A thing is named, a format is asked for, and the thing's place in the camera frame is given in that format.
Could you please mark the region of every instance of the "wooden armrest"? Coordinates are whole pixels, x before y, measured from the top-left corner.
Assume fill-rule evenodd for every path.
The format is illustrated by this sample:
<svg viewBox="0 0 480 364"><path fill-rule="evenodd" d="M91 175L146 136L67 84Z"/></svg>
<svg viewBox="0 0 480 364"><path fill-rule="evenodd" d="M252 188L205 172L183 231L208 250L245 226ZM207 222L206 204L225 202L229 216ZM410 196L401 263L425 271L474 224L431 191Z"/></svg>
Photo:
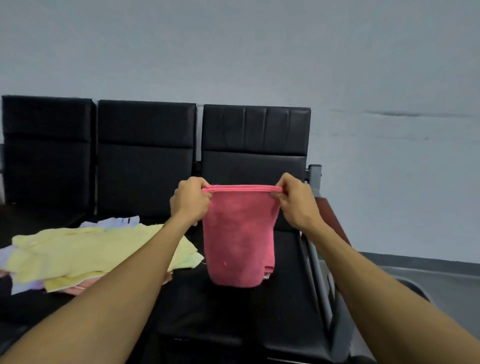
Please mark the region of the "wooden armrest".
<svg viewBox="0 0 480 364"><path fill-rule="evenodd" d="M328 226L330 226L343 240L345 240L348 245L350 244L350 241L347 238L347 235L342 229L342 226L340 225L340 222L338 222L338 219L335 216L335 213L333 212L330 204L328 203L328 200L325 197L316 197L315 201L317 202L318 206L318 211L320 212L320 216L324 221L327 223Z"/></svg>

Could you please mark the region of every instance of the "pile of clothes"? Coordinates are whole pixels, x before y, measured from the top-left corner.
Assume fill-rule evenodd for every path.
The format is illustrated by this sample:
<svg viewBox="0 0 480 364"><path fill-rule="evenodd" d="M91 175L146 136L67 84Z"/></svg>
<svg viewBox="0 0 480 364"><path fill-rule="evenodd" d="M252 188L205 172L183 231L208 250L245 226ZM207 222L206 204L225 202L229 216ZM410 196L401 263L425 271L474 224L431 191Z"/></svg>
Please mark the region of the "pile of clothes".
<svg viewBox="0 0 480 364"><path fill-rule="evenodd" d="M12 245L0 249L0 277L11 277L12 295L40 289L78 295L135 253L162 226L146 226L135 216L17 235ZM168 272L195 268L203 258L182 237Z"/></svg>

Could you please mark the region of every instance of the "yellow cloth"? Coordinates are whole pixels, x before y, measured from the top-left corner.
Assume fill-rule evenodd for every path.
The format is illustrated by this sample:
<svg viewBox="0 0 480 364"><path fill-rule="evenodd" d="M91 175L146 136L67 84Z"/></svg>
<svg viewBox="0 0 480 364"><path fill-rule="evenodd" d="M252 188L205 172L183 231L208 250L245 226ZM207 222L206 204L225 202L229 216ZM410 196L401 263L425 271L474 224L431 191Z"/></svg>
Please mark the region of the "yellow cloth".
<svg viewBox="0 0 480 364"><path fill-rule="evenodd" d="M18 249L12 252L5 268L17 273L15 280L20 283L60 277L62 282L59 280L50 285L49 281L47 285L53 290L54 286L65 288L65 279L78 284L79 276L110 272L162 226L138 224L134 228L64 228L43 230L35 235L18 235L12 240ZM200 254L190 256L196 252L195 246L183 237L169 270L185 265L197 266L201 261Z"/></svg>

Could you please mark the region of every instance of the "metal frame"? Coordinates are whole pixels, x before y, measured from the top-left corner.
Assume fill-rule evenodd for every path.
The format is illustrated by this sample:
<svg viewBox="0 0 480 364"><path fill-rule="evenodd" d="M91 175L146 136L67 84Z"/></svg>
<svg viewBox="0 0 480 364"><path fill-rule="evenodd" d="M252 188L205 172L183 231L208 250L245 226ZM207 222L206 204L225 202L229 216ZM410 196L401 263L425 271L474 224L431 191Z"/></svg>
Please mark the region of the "metal frame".
<svg viewBox="0 0 480 364"><path fill-rule="evenodd" d="M311 164L306 170L306 180L312 188L315 197L320 195L320 180L322 177L322 166ZM342 295L335 289L335 282L331 273L322 272L317 251L312 242L305 235L302 235L303 251L306 261L309 263L307 270L312 278L312 285L317 296L319 312L327 329L330 340L331 358L334 363L343 363L350 355L350 344L355 329L355 323L348 311ZM328 277L329 290L326 288L323 273Z"/></svg>

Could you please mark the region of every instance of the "white wall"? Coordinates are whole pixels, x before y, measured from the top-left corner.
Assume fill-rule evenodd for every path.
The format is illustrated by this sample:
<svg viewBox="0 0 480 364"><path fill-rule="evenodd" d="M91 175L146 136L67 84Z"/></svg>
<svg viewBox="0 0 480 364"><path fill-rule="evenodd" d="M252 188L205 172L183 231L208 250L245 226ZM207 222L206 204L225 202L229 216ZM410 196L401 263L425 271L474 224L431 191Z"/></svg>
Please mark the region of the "white wall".
<svg viewBox="0 0 480 364"><path fill-rule="evenodd" d="M310 106L308 161L359 250L480 263L479 18L477 0L2 1L0 93Z"/></svg>

